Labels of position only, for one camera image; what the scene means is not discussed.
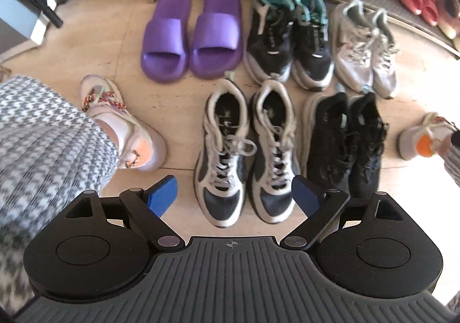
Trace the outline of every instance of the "gray sneaker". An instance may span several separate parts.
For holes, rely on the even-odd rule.
[[[399,52],[395,39],[388,28],[388,16],[385,9],[378,9],[366,16],[379,35],[372,45],[371,69],[373,87],[383,98],[394,98],[398,93],[395,55]]]
[[[203,149],[193,177],[198,203],[214,226],[229,227],[240,217],[246,194],[244,156],[256,149],[246,139],[248,131],[243,93],[232,81],[220,79],[206,101]]]
[[[248,177],[249,197],[267,223],[288,218],[294,208],[291,183],[300,173],[295,154],[296,118],[288,91],[266,80],[251,99],[257,153]]]
[[[372,89],[371,47],[379,31],[364,17],[363,3],[341,3],[332,12],[332,53],[337,76],[357,93]]]

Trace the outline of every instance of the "white sneaker with orange accent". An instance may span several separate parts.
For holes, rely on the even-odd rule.
[[[429,112],[421,125],[408,128],[399,135],[399,154],[406,161],[419,155],[431,157],[437,154],[443,140],[456,130],[455,124],[439,116],[437,112]]]
[[[162,136],[134,118],[126,109],[114,82],[98,75],[81,81],[82,110],[95,121],[113,129],[118,138],[118,168],[155,170],[166,159]]]

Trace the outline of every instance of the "crosshair logo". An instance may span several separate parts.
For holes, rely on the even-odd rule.
[[[231,247],[232,249],[233,249],[234,247],[237,247],[238,245],[240,245],[240,244],[237,243],[236,241],[233,241],[233,240],[232,240],[232,241],[229,241],[228,243],[226,243],[226,246]]]

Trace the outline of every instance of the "black and white high-top sneaker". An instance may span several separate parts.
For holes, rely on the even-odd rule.
[[[251,30],[243,62],[257,83],[273,79],[285,82],[293,62],[292,0],[254,0]]]
[[[284,221],[294,208],[291,183],[300,173],[295,154],[296,118],[283,84],[267,80],[250,103],[257,153],[249,173],[249,196],[267,223]]]
[[[203,149],[193,177],[198,203],[214,226],[229,227],[241,214],[246,194],[244,156],[256,149],[246,139],[248,131],[243,93],[232,81],[220,79],[206,101]]]

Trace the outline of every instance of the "white sock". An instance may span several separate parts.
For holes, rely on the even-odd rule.
[[[108,124],[112,130],[114,130],[118,138],[118,155],[121,155],[123,149],[125,148],[125,144],[131,135],[131,125],[122,117],[111,112],[105,112],[96,115],[93,119],[103,121],[104,123]]]

